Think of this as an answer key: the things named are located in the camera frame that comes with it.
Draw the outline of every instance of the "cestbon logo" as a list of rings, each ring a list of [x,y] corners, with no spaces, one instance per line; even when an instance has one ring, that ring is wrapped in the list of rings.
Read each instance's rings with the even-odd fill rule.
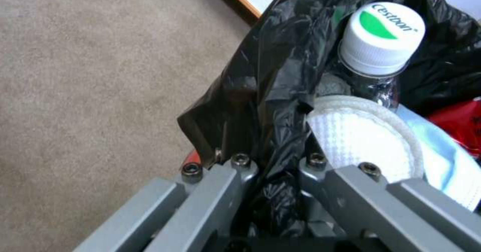
[[[381,4],[375,4],[375,5],[372,5],[371,7],[375,11],[379,12],[381,15],[386,17],[386,19],[393,22],[395,26],[397,26],[402,31],[417,32],[417,29],[410,27],[408,24],[403,22],[399,16],[389,12],[385,6]],[[377,17],[370,14],[369,12],[366,12],[366,11],[361,12],[361,15],[359,16],[359,21],[361,23],[361,26],[363,26],[363,28],[366,29],[367,32],[375,36],[379,36],[380,38],[386,38],[386,39],[397,39],[397,37],[394,34],[392,34]]]

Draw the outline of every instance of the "hex socket screw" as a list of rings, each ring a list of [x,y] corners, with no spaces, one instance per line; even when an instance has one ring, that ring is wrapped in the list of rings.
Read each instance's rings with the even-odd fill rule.
[[[232,165],[232,168],[243,170],[243,169],[248,169],[251,166],[251,158],[249,158],[249,155],[239,152],[230,158],[230,164]]]
[[[378,168],[377,165],[369,162],[362,162],[357,167],[375,182],[379,182],[382,174],[381,169]]]
[[[323,153],[314,152],[309,155],[307,166],[314,170],[324,170],[326,168],[327,160]]]
[[[198,163],[186,163],[182,166],[182,180],[194,184],[202,180],[202,166]]]

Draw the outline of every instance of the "plastic bag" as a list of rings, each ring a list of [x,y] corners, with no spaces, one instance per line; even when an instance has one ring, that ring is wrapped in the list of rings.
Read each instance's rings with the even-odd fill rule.
[[[206,94],[178,118],[204,165],[214,161],[216,147],[222,148],[224,161],[237,151],[257,161],[261,174],[245,204],[262,197],[279,172],[306,154],[306,114],[326,63],[349,15],[377,1],[404,4],[426,23],[424,40],[400,76],[401,103],[427,115],[481,95],[481,29],[444,0],[274,0]],[[283,183],[283,189],[298,189],[292,181]],[[296,231],[302,208],[285,214],[293,219],[281,219],[289,223],[278,223],[275,212],[265,218],[269,223],[256,223],[261,206],[249,206],[239,215],[250,229],[272,235],[305,232]]]

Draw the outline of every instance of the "bottle cap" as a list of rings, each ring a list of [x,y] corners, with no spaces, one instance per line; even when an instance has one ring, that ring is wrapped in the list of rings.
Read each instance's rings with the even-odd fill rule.
[[[355,72],[394,74],[406,65],[424,32],[424,21],[414,10],[391,2],[371,3],[350,17],[340,58]]]

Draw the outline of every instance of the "plastic bottle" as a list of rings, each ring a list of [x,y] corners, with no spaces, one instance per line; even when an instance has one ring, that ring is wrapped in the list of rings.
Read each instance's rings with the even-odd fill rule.
[[[338,57],[326,65],[316,94],[357,96],[395,111],[397,76],[424,32],[423,19],[406,6],[391,2],[364,5],[350,17]]]

